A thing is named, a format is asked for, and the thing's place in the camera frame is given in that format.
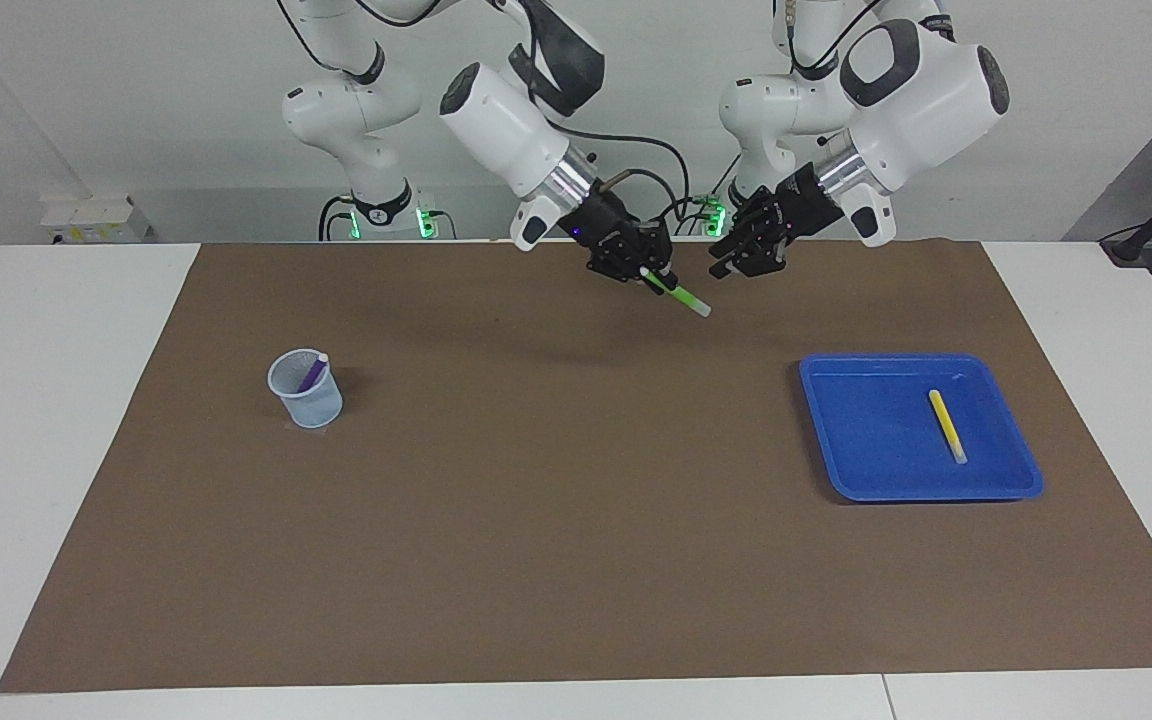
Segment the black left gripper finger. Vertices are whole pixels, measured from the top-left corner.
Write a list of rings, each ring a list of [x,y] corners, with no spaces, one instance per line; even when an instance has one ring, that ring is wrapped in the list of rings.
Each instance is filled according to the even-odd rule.
[[[787,247],[786,240],[748,240],[736,251],[736,270],[746,278],[781,272]]]
[[[717,260],[710,265],[710,276],[721,281],[728,275],[740,274],[736,270],[736,251],[748,240],[764,240],[770,223],[767,214],[771,200],[770,190],[756,190],[741,206],[733,219],[730,232],[708,247],[708,255]]]

